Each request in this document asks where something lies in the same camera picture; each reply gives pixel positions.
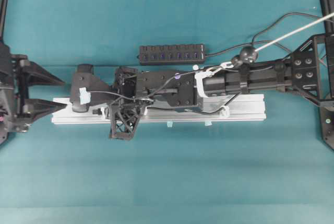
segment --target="black cable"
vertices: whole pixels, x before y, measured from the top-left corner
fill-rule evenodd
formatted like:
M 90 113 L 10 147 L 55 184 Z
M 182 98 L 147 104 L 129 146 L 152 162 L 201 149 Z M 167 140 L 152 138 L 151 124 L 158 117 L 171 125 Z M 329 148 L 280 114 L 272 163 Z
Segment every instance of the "black cable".
M 151 109 L 151 110 L 160 110 L 160 111 L 174 111 L 174 109 L 172 109 L 172 108 L 147 107 L 147 109 Z
M 325 54 L 323 57 L 321 57 L 321 58 L 319 59 L 319 61 L 320 61 L 320 63 L 322 63 L 324 66 L 327 67 L 327 64 L 324 62 L 324 58 L 325 58 L 326 56 L 327 56 L 327 55 Z
M 210 67 L 207 67 L 206 69 L 211 68 L 211 67 L 217 67 L 217 68 L 219 68 L 220 66 L 210 66 Z M 230 72 L 238 72 L 237 70 L 229 70 L 229 69 L 223 69 L 223 70 L 227 70 L 227 71 L 230 71 Z M 190 71 L 190 72 L 185 72 L 185 73 L 182 73 L 182 74 L 174 75 L 171 78 L 169 78 L 168 80 L 166 80 L 166 82 L 162 86 L 160 86 L 157 90 L 153 91 L 152 93 L 150 93 L 150 94 L 148 94 L 146 96 L 142 96 L 142 97 L 133 97 L 133 98 L 130 98 L 130 97 L 126 97 L 124 95 L 121 95 L 119 93 L 109 92 L 109 91 L 87 91 L 87 92 L 92 92 L 92 93 L 108 93 L 110 95 L 119 96 L 119 98 L 117 98 L 113 103 L 115 103 L 116 101 L 118 101 L 120 98 L 124 98 L 124 99 L 127 99 L 127 100 L 145 100 L 145 99 L 149 99 L 149 97 L 151 97 L 151 96 L 155 95 L 157 92 L 161 91 L 166 85 L 168 85 L 168 83 L 171 80 L 176 79 L 176 77 L 181 77 L 181 76 L 188 75 L 188 74 L 194 74 L 196 72 L 198 72 L 198 70 L 194 70 L 194 71 Z
M 231 69 L 231 68 L 229 68 L 229 69 L 223 69 L 224 71 L 228 71 L 228 72 L 232 72 L 232 73 L 238 73 L 239 72 L 239 70 L 237 70 L 237 69 Z
M 236 97 L 238 97 L 241 94 L 241 92 L 237 93 L 236 95 L 234 95 L 231 99 L 228 100 L 228 102 L 226 102 L 224 104 L 224 106 L 230 104 Z M 193 111 L 194 113 L 199 113 L 199 114 L 204 114 L 204 115 L 213 115 L 216 113 L 219 113 L 221 110 L 223 110 L 224 107 L 218 108 L 217 110 L 213 111 L 213 112 L 203 112 L 203 111 Z
M 316 16 L 316 15 L 312 15 L 312 14 L 306 14 L 306 13 L 298 13 L 298 12 L 291 12 L 291 13 L 287 13 L 282 15 L 280 18 L 278 18 L 273 24 L 271 24 L 269 27 L 265 28 L 264 30 L 262 30 L 261 32 L 258 32 L 257 34 L 255 34 L 252 38 L 252 45 L 254 46 L 255 44 L 255 39 L 260 36 L 261 34 L 267 32 L 268 30 L 270 30 L 271 28 L 273 28 L 274 26 L 276 26 L 280 21 L 282 21 L 284 18 L 291 16 L 291 15 L 300 15 L 300 16 L 304 16 L 304 17 L 308 17 L 308 18 L 313 18 L 313 19 L 320 19 L 321 17 Z M 326 21 L 334 23 L 333 20 L 331 19 L 326 19 Z
M 285 56 L 285 57 L 282 59 L 282 61 L 287 60 L 287 59 L 290 57 L 290 55 L 291 55 L 291 54 L 288 54 L 287 56 Z
M 271 40 L 255 41 L 254 44 L 263 44 L 263 43 L 268 43 L 268 42 L 271 42 Z M 229 52 L 231 50 L 242 48 L 242 47 L 248 46 L 248 45 L 252 45 L 252 43 L 249 42 L 249 43 L 243 43 L 243 44 L 239 44 L 239 45 L 234 45 L 234 46 L 232 46 L 230 48 L 226 48 L 226 49 L 221 50 L 221 51 L 219 51 L 217 53 L 206 54 L 205 58 L 207 58 L 207 57 L 214 57 L 214 56 L 217 56 L 217 55 L 221 55 L 221 54 L 227 53 L 227 52 Z M 278 46 L 279 48 L 282 48 L 283 50 L 285 50 L 288 53 L 292 53 L 292 51 L 290 49 L 286 48 L 284 45 L 282 45 L 280 43 L 275 43 L 275 45 Z
M 128 76 L 128 77 L 124 77 L 124 79 L 131 79 L 131 78 L 135 78 L 135 77 L 137 77 L 137 75 L 136 75 L 136 74 L 134 74 L 134 75 L 131 75 L 131 76 Z

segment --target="white rope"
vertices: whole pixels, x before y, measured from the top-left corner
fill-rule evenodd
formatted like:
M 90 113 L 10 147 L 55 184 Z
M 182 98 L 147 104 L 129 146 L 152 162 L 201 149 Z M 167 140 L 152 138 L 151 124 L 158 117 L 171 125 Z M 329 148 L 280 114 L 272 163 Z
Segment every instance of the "white rope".
M 289 33 L 287 33 L 287 34 L 285 34 L 285 35 L 283 35 L 283 36 L 281 36 L 281 37 L 279 37 L 279 38 L 277 38 L 277 39 L 275 39 L 273 41 L 270 41 L 269 43 L 264 44 L 263 46 L 260 46 L 259 48 L 255 49 L 255 52 L 261 51 L 262 49 L 267 48 L 268 46 L 273 45 L 273 44 L 275 44 L 278 41 L 281 41 L 281 40 L 283 40 L 283 39 L 285 39 L 285 38 L 287 38 L 287 37 L 289 37 L 289 36 L 291 36 L 291 35 L 293 35 L 295 33 L 303 31 L 303 30 L 305 30 L 305 29 L 307 29 L 307 28 L 309 28 L 311 26 L 314 26 L 314 25 L 320 23 L 320 22 L 323 22 L 324 20 L 329 19 L 329 18 L 331 18 L 333 16 L 334 16 L 334 13 L 331 13 L 329 15 L 324 16 L 323 18 L 317 19 L 317 20 L 315 20 L 315 21 L 313 21 L 313 22 L 311 22 L 311 23 L 309 23 L 307 25 L 304 25 L 303 27 L 300 27 L 300 28 L 298 28 L 298 29 L 296 29 L 296 30 L 294 30 L 292 32 L 289 32 Z

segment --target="wire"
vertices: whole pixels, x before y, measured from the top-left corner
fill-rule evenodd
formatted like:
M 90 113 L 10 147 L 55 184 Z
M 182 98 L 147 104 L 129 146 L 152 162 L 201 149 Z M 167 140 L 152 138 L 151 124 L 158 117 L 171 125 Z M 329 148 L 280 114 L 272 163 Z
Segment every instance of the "wire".
M 241 94 L 241 92 L 237 93 L 236 95 L 234 95 L 231 99 L 228 100 L 228 102 L 226 102 L 224 104 L 224 106 L 227 106 L 228 104 L 230 104 L 236 97 L 238 97 Z M 219 113 L 220 111 L 222 111 L 224 109 L 224 107 L 220 107 L 217 110 L 213 111 L 213 112 L 203 112 L 203 111 L 193 111 L 194 113 L 199 113 L 199 114 L 204 114 L 204 115 L 213 115 L 216 113 Z
M 190 72 L 185 72 L 185 73 L 182 73 L 182 74 L 175 74 L 174 76 L 172 76 L 171 78 L 169 78 L 168 80 L 166 80 L 166 82 L 160 86 L 157 90 L 153 91 L 152 93 L 149 93 L 148 95 L 146 96 L 142 96 L 142 97 L 133 97 L 133 98 L 130 98 L 130 97 L 126 97 L 124 95 L 121 95 L 119 93 L 116 93 L 116 92 L 109 92 L 109 91 L 88 91 L 88 92 L 91 92 L 91 93 L 107 93 L 107 94 L 110 94 L 110 95 L 115 95 L 115 96 L 119 96 L 119 98 L 117 98 L 115 101 L 113 101 L 113 103 L 115 103 L 116 101 L 118 101 L 120 98 L 124 98 L 124 99 L 127 99 L 127 100 L 149 100 L 149 97 L 155 95 L 156 93 L 158 93 L 159 91 L 161 91 L 165 86 L 168 85 L 168 83 L 173 80 L 173 79 L 179 79 L 181 76 L 184 76 L 184 75 L 188 75 L 188 74 L 194 74 L 198 72 L 197 70 L 194 70 L 194 71 L 190 71 Z
M 268 43 L 268 42 L 271 42 L 271 40 L 255 41 L 254 44 L 263 44 L 263 43 Z M 242 48 L 242 47 L 248 46 L 248 45 L 252 45 L 252 43 L 249 42 L 249 43 L 243 43 L 243 44 L 239 44 L 239 45 L 234 45 L 234 46 L 232 46 L 230 48 L 226 48 L 226 49 L 224 49 L 222 51 L 219 51 L 217 53 L 206 54 L 205 57 L 214 57 L 214 56 L 221 55 L 221 54 L 227 53 L 227 52 L 229 52 L 231 50 Z M 279 48 L 282 48 L 283 50 L 285 50 L 288 53 L 292 53 L 292 51 L 290 49 L 286 48 L 284 45 L 282 45 L 280 43 L 275 43 L 275 45 L 278 46 Z
M 287 56 L 285 56 L 285 57 L 282 59 L 282 61 L 287 60 L 290 56 L 291 56 L 291 53 L 289 53 Z
M 263 45 L 263 46 L 260 46 L 259 48 L 255 49 L 255 52 L 259 52 L 259 51 L 261 51 L 262 49 L 267 48 L 267 47 L 269 47 L 270 45 L 273 45 L 273 44 L 275 44 L 275 43 L 278 42 L 278 41 L 281 41 L 281 40 L 283 40 L 283 39 L 285 39 L 285 38 L 287 38 L 287 37 L 290 37 L 291 35 L 294 35 L 294 34 L 296 34 L 296 33 L 298 33 L 298 32 L 301 32 L 301 31 L 303 31 L 303 30 L 305 30 L 305 29 L 307 29 L 307 28 L 309 28 L 309 27 L 312 27 L 312 26 L 314 26 L 314 25 L 316 25 L 316 24 L 318 24 L 318 23 L 320 23 L 320 22 L 323 22 L 324 20 L 327 20 L 327 19 L 329 19 L 329 18 L 331 18 L 331 17 L 333 17 L 333 16 L 334 16 L 334 12 L 333 12 L 333 13 L 330 13 L 330 14 L 328 14 L 328 15 L 326 15 L 326 16 L 323 16 L 322 18 L 317 19 L 317 20 L 315 20 L 315 21 L 313 21 L 313 22 L 311 22 L 311 23 L 308 23 L 308 24 L 306 24 L 306 25 L 304 25 L 304 26 L 302 26 L 302 27 L 299 27 L 299 28 L 297 28 L 297 29 L 295 29 L 295 30 L 293 30 L 293 31 L 291 31 L 291 32 L 289 32 L 289 33 L 286 33 L 286 34 L 282 35 L 281 37 L 278 37 L 277 39 L 272 40 L 271 42 L 269 42 L 269 43 L 267 43 L 267 44 L 265 44 L 265 45 Z
M 264 67 L 264 68 L 259 68 L 259 69 L 253 69 L 253 70 L 250 70 L 249 72 L 250 73 L 253 73 L 253 72 L 259 72 L 259 71 L 265 71 L 265 70 L 269 70 L 269 69 L 272 69 L 273 66 L 267 66 L 267 67 Z
M 287 13 L 284 14 L 283 16 L 281 16 L 280 18 L 278 18 L 273 24 L 271 24 L 269 27 L 265 28 L 264 30 L 262 30 L 261 32 L 258 32 L 257 34 L 255 34 L 252 38 L 252 45 L 254 46 L 255 44 L 255 39 L 257 37 L 259 37 L 261 34 L 269 31 L 271 28 L 273 28 L 274 26 L 276 26 L 280 21 L 282 21 L 284 18 L 291 16 L 291 15 L 300 15 L 300 16 L 304 16 L 304 17 L 308 17 L 308 18 L 314 18 L 314 19 L 320 19 L 321 17 L 316 16 L 316 15 L 312 15 L 312 14 L 306 14 L 306 13 L 298 13 L 298 12 L 291 12 L 291 13 Z M 326 21 L 334 23 L 333 20 L 331 19 L 326 19 Z
M 320 63 L 322 63 L 324 66 L 327 67 L 327 64 L 322 60 L 322 59 L 319 59 Z
M 128 76 L 128 77 L 124 77 L 124 79 L 131 79 L 131 78 L 135 78 L 135 77 L 137 77 L 137 75 L 136 75 L 136 74 L 134 74 L 134 75 L 131 75 L 131 76 Z
M 151 109 L 151 110 L 160 110 L 160 111 L 174 111 L 174 109 L 172 109 L 172 108 L 147 107 L 147 109 Z
M 118 102 L 122 97 L 118 97 L 117 99 L 115 99 L 113 102 L 110 103 L 110 106 L 112 106 L 113 104 L 115 104 L 116 102 Z
M 228 71 L 228 72 L 232 72 L 232 73 L 238 73 L 239 72 L 239 70 L 237 70 L 237 69 L 223 69 L 224 71 Z
M 0 90 L 14 90 L 14 87 L 0 87 Z

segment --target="white cable clip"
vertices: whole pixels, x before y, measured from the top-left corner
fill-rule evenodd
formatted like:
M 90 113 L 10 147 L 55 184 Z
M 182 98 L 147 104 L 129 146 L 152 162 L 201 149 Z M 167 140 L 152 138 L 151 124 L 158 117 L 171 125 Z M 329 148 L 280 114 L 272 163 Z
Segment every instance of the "white cable clip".
M 223 110 L 219 112 L 221 118 L 228 118 L 230 117 L 230 108 L 228 105 L 222 105 Z
M 211 67 L 205 71 L 199 71 L 195 74 L 196 79 L 196 86 L 197 86 L 197 93 L 202 98 L 208 98 L 208 96 L 204 92 L 204 86 L 203 86 L 203 79 L 212 77 L 217 72 L 219 72 L 222 69 L 228 69 L 232 68 L 233 64 L 230 61 L 223 62 L 219 65 L 219 67 Z
M 214 75 L 214 73 L 210 70 L 199 71 L 195 74 L 197 93 L 202 98 L 208 98 L 208 96 L 204 92 L 203 79 L 211 77 L 212 75 Z
M 101 117 L 102 117 L 103 120 L 106 120 L 105 108 L 106 108 L 106 107 L 101 107 L 101 113 L 102 113 L 102 116 L 101 116 Z
M 233 68 L 234 65 L 230 61 L 226 61 L 220 64 L 223 69 Z
M 83 105 L 83 104 L 87 104 L 90 102 L 90 92 L 87 92 L 86 88 L 85 87 L 80 87 L 79 88 L 79 92 L 80 92 L 80 105 Z

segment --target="teal fabric surface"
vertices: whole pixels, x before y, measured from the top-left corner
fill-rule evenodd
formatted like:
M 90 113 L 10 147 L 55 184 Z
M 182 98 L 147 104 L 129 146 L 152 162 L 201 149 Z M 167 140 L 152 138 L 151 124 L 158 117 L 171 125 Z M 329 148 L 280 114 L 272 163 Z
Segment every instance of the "teal fabric surface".
M 214 52 L 288 11 L 321 15 L 319 0 L 9 0 L 5 42 L 66 81 L 31 89 L 52 99 L 68 96 L 76 64 L 136 65 L 140 44 Z M 288 18 L 262 39 L 307 22 Z M 273 46 L 259 59 L 284 54 Z M 112 82 L 115 68 L 96 74 Z M 141 124 L 130 142 L 108 139 L 108 125 L 55 126 L 47 116 L 0 148 L 0 223 L 332 223 L 334 152 L 317 109 L 275 91 L 265 102 L 263 122 Z

